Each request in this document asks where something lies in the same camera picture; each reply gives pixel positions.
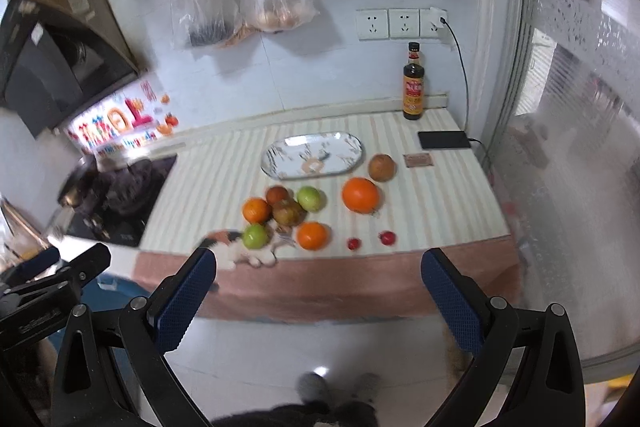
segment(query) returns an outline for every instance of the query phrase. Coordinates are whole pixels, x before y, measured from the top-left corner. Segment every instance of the soy sauce bottle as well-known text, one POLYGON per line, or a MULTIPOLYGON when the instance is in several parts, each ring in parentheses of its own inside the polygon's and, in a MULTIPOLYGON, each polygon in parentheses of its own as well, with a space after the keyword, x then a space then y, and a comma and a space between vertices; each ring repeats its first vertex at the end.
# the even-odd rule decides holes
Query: soy sauce bottle
POLYGON ((419 120, 423 110, 424 68, 418 62, 418 51, 420 44, 409 42, 409 63, 402 80, 402 115, 407 120, 419 120))

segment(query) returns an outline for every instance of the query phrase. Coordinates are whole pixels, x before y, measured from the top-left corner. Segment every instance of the bottle label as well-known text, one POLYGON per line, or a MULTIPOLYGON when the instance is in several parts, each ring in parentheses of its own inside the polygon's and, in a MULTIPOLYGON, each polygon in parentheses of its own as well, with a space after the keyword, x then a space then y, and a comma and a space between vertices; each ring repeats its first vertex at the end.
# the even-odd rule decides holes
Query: bottle label
POLYGON ((404 78, 402 110, 407 114, 422 113, 422 92, 424 81, 421 78, 404 78))

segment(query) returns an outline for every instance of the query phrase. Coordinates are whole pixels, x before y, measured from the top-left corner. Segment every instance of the plate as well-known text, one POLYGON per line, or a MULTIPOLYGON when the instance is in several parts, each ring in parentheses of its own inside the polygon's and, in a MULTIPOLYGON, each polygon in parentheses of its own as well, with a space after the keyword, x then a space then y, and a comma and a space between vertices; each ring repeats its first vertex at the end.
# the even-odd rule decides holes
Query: plate
POLYGON ((348 132, 289 136, 273 142, 262 154, 260 167, 275 180, 342 174, 362 158, 362 143, 348 132))

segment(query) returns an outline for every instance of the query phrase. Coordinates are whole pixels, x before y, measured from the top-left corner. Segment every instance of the foot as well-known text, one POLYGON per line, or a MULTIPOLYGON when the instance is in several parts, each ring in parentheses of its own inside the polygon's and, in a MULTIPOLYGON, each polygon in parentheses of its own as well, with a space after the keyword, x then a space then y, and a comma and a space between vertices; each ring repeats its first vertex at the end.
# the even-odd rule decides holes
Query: foot
POLYGON ((369 405, 373 405, 375 399, 378 397, 380 391, 380 377, 373 373, 365 373, 360 375, 356 384, 353 386, 353 392, 351 398, 364 402, 369 405))
POLYGON ((331 394, 326 380, 315 373, 304 373, 296 382, 296 392, 303 404, 322 402, 331 405, 331 394))

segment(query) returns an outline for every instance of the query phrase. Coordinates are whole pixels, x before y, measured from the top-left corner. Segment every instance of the brown label on tablecloth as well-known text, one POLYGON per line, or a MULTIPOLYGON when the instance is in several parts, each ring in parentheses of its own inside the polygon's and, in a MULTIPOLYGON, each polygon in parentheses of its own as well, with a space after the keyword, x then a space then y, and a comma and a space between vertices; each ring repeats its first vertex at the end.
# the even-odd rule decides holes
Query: brown label on tablecloth
POLYGON ((429 167, 433 166, 433 158, 431 158, 431 155, 428 152, 405 154, 404 164, 407 167, 429 167))

